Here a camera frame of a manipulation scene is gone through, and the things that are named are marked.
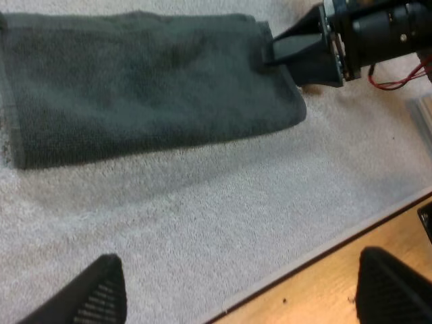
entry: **dark gray towel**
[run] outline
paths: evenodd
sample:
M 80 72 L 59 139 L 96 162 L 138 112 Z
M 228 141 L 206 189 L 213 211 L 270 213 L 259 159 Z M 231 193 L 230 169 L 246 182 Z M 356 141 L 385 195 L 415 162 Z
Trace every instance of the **dark gray towel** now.
M 301 122 L 286 68 L 264 70 L 250 16 L 7 14 L 0 91 L 17 167 L 220 142 Z

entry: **wire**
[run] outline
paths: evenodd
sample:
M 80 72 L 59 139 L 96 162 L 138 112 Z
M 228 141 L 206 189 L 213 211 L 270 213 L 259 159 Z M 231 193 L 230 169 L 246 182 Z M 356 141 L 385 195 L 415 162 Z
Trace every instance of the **wire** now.
M 397 90 L 403 87 L 408 82 L 414 79 L 422 78 L 423 76 L 427 76 L 429 73 L 431 73 L 432 67 L 428 66 L 430 63 L 432 63 L 432 55 L 426 58 L 425 60 L 421 61 L 421 63 L 418 64 L 416 68 L 413 69 L 405 79 L 395 81 L 395 82 L 384 82 L 384 83 L 376 83 L 376 81 L 373 79 L 373 73 L 375 72 L 375 64 L 373 64 L 369 68 L 368 79 L 369 82 L 375 88 L 378 88 L 380 90 L 385 90 L 385 91 Z

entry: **wooden floor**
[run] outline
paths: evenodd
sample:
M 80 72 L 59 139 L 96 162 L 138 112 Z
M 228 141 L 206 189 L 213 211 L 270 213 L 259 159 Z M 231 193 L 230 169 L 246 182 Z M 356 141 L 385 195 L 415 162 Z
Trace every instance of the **wooden floor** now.
M 224 316 L 217 323 L 358 323 L 358 258 L 380 246 L 432 280 L 432 244 L 417 215 L 429 198 Z

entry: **black plastic part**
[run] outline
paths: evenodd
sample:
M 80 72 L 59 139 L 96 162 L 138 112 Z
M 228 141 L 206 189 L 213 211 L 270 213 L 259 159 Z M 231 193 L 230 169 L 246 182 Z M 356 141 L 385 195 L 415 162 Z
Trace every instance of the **black plastic part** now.
M 432 243 L 432 202 L 417 211 L 418 217 L 425 228 L 427 236 Z
M 123 324 L 127 300 L 122 261 L 100 256 L 20 324 Z
M 294 27 L 263 49 L 265 65 L 286 64 L 298 86 L 343 86 L 322 5 L 314 6 Z
M 383 249 L 366 248 L 356 307 L 361 324 L 432 323 L 432 283 Z

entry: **gray carpet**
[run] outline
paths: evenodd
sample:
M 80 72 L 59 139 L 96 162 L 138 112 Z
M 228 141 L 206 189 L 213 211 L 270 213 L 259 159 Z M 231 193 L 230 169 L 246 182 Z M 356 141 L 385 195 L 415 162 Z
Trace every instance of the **gray carpet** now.
M 0 0 L 44 14 L 242 12 L 292 24 L 307 1 Z M 387 63 L 377 78 L 402 69 Z M 304 91 L 306 121 L 270 136 L 21 172 L 0 164 L 0 322 L 40 305 L 100 254 L 124 262 L 129 323 L 208 319 L 432 183 L 404 101 L 365 79 Z M 3 147 L 7 141 L 2 129 Z

